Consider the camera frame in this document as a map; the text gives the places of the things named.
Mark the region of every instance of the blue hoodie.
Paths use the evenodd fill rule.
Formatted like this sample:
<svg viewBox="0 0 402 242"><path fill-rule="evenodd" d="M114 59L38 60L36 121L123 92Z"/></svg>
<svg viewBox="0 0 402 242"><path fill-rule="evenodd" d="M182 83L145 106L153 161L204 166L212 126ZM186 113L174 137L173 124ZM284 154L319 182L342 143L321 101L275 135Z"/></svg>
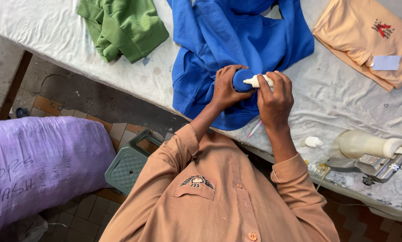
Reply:
<svg viewBox="0 0 402 242"><path fill-rule="evenodd" d="M173 10L174 41L181 44L173 67L173 108L194 119L213 97L216 71L243 64L234 89L247 92L243 80L282 71L313 53L314 41L300 0L278 0L283 19L260 15L275 0L168 0ZM259 114L257 93L225 109L212 127L235 130Z"/></svg>

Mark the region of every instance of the shirt cuff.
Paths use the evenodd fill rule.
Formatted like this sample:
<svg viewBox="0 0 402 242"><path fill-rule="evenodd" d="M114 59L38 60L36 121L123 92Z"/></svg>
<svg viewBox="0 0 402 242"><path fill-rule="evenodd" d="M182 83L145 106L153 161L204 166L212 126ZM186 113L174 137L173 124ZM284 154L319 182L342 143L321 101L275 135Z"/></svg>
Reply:
<svg viewBox="0 0 402 242"><path fill-rule="evenodd" d="M301 158L300 153L296 156L273 165L271 180L274 183L287 183L293 181L307 172L307 164Z"/></svg>
<svg viewBox="0 0 402 242"><path fill-rule="evenodd" d="M200 144L198 143L197 133L190 124L187 124L183 126L183 128L177 130L175 135L177 135L180 140L182 140L189 153L191 153L191 156L195 156L198 154Z"/></svg>

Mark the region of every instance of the concrete floor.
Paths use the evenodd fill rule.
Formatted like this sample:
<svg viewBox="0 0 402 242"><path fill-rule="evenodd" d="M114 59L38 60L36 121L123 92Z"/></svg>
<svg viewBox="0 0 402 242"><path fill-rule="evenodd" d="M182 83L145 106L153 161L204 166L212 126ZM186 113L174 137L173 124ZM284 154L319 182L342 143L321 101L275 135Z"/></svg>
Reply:
<svg viewBox="0 0 402 242"><path fill-rule="evenodd" d="M23 50L0 37L0 106ZM109 123L130 123L166 136L187 120L160 107L33 56L13 108L32 107L40 95Z"/></svg>

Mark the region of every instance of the pen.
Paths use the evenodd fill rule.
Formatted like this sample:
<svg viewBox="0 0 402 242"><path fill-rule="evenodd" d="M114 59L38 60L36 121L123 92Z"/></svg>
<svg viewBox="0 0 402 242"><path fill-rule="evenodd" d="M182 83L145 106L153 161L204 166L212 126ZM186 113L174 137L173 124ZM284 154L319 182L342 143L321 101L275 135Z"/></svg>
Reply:
<svg viewBox="0 0 402 242"><path fill-rule="evenodd" d="M255 128L252 129L252 132L247 136L247 137L251 137L259 128L259 126L261 126L262 124L262 120L259 121L259 123L255 126Z"/></svg>

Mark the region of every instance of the table leg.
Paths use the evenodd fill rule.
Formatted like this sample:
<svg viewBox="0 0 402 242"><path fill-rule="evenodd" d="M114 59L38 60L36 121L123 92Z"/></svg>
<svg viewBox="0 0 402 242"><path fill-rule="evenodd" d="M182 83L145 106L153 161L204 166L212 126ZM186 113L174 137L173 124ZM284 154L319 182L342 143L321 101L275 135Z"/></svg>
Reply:
<svg viewBox="0 0 402 242"><path fill-rule="evenodd" d="M13 79L11 80L4 101L2 102L0 109L0 120L6 120L8 118L8 114L10 113L15 97L17 96L18 89L20 88L21 82L23 81L27 67L29 66L29 62L31 62L31 58L32 53L25 50L23 52L23 56L20 59L20 62L18 63L17 70L13 76Z"/></svg>

